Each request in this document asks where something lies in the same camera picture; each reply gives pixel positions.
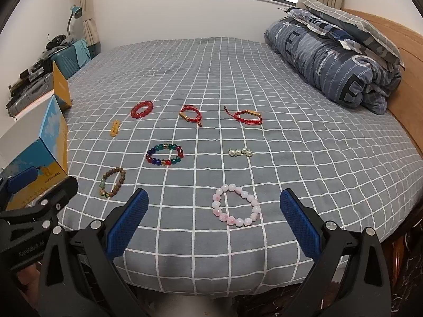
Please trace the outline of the person's left hand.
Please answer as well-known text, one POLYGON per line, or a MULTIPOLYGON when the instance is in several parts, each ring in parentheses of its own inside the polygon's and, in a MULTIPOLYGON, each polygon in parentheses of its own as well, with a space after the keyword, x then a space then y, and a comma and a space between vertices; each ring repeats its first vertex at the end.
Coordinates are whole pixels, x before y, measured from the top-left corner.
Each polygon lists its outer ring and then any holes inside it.
POLYGON ((26 301, 33 307, 38 306, 40 272, 35 264, 20 270, 17 274, 23 289, 20 290, 26 301))

